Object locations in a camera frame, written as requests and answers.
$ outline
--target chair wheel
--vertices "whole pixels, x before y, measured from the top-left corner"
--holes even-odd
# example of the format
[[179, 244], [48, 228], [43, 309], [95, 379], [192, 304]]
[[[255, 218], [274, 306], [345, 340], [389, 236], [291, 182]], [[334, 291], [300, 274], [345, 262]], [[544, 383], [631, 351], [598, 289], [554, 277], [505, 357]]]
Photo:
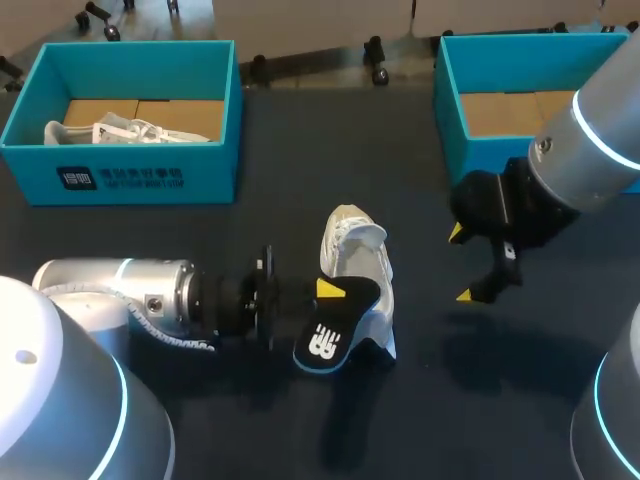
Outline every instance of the chair wheel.
[[389, 72], [385, 68], [374, 70], [371, 74], [371, 80], [377, 87], [383, 87], [389, 84]]

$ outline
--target cardboard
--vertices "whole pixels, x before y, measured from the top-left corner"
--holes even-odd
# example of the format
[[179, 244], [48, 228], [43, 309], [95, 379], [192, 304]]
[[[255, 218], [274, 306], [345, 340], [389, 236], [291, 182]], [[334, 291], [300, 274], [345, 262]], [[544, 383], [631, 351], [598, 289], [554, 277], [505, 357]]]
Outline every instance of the cardboard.
[[536, 92], [538, 107], [545, 121], [551, 120], [556, 113], [563, 110], [571, 103], [575, 91], [560, 90], [553, 92]]
[[224, 102], [217, 100], [140, 101], [136, 117], [168, 130], [196, 133], [220, 141]]
[[138, 100], [71, 100], [63, 124], [67, 127], [86, 127], [113, 112], [123, 118], [135, 118]]
[[533, 93], [460, 95], [472, 137], [536, 135], [544, 120]]
[[167, 130], [196, 133], [220, 141], [224, 101], [218, 100], [72, 100], [64, 118], [67, 127], [91, 125], [107, 113], [153, 123]]
[[544, 119], [535, 93], [509, 93], [505, 95], [509, 116], [505, 119], [509, 135], [535, 136], [542, 130]]
[[504, 93], [467, 93], [460, 95], [467, 128], [472, 137], [508, 135], [509, 105]]

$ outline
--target box logo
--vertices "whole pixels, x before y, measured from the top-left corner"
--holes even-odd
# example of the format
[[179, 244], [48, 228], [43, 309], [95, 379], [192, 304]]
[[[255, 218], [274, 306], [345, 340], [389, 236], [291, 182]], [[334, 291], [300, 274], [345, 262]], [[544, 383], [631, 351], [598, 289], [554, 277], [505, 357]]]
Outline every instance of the box logo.
[[56, 169], [66, 190], [97, 190], [91, 170], [87, 167], [58, 167]]

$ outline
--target shoelace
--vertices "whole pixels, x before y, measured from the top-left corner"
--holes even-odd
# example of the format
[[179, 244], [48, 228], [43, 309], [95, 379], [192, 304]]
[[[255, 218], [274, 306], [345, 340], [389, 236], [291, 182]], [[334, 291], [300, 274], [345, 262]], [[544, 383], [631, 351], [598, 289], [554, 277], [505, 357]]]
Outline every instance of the shoelace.
[[340, 220], [336, 224], [336, 228], [333, 233], [332, 245], [334, 248], [340, 248], [342, 240], [349, 233], [353, 227], [359, 227], [361, 225], [371, 225], [371, 220], [365, 217], [349, 217]]
[[138, 136], [140, 143], [183, 142], [184, 140], [170, 137], [162, 127], [145, 122], [144, 120], [132, 120], [128, 130]]

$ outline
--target new balance logo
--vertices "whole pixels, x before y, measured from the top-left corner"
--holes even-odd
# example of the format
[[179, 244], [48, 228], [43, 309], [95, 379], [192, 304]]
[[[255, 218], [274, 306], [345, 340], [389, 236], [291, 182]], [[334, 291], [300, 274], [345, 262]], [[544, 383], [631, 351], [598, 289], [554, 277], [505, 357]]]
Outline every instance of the new balance logo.
[[321, 323], [316, 327], [316, 333], [309, 342], [309, 352], [319, 355], [325, 360], [331, 360], [336, 353], [336, 345], [340, 340], [340, 334], [323, 327]]

